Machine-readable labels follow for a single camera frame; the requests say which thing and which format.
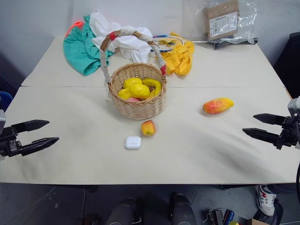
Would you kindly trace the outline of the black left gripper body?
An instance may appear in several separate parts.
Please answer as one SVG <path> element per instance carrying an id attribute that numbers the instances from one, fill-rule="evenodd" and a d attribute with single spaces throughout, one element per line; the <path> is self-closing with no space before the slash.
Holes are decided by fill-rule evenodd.
<path id="1" fill-rule="evenodd" d="M 0 155 L 12 157 L 21 154 L 22 144 L 16 140 L 17 130 L 13 127 L 6 127 L 0 135 Z"/>

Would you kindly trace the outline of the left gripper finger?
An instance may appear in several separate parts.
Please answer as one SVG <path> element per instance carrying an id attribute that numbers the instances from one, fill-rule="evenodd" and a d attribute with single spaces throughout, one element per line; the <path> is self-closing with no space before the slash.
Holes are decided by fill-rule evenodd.
<path id="1" fill-rule="evenodd" d="M 22 146 L 21 149 L 21 155 L 26 156 L 32 153 L 35 153 L 37 151 L 46 149 L 53 144 L 55 144 L 59 140 L 59 137 L 50 137 L 50 138 L 42 138 L 36 141 L 33 141 L 32 143 L 28 145 Z"/>
<path id="2" fill-rule="evenodd" d="M 22 133 L 22 132 L 29 132 L 32 130 L 37 130 L 40 129 L 41 127 L 49 124 L 50 122 L 47 120 L 30 120 L 18 124 L 14 124 L 11 127 L 17 132 L 17 133 Z"/>

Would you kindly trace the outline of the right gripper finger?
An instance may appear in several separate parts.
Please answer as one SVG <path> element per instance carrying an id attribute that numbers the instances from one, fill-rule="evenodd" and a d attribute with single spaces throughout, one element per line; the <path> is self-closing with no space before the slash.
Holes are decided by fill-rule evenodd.
<path id="1" fill-rule="evenodd" d="M 256 114 L 253 117 L 260 122 L 271 125 L 282 125 L 285 121 L 285 117 L 269 113 Z"/>
<path id="2" fill-rule="evenodd" d="M 277 134 L 273 134 L 258 128 L 243 128 L 242 131 L 254 139 L 271 143 L 275 147 L 282 146 L 282 144 L 279 142 L 279 135 Z"/>

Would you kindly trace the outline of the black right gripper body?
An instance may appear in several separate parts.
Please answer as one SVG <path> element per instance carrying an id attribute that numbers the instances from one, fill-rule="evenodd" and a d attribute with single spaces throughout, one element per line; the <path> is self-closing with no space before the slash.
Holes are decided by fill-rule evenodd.
<path id="1" fill-rule="evenodd" d="M 279 135 L 277 141 L 277 149 L 281 149 L 283 146 L 298 148 L 300 144 L 300 116 L 294 114 L 292 116 L 287 116 L 283 120 L 282 131 Z"/>

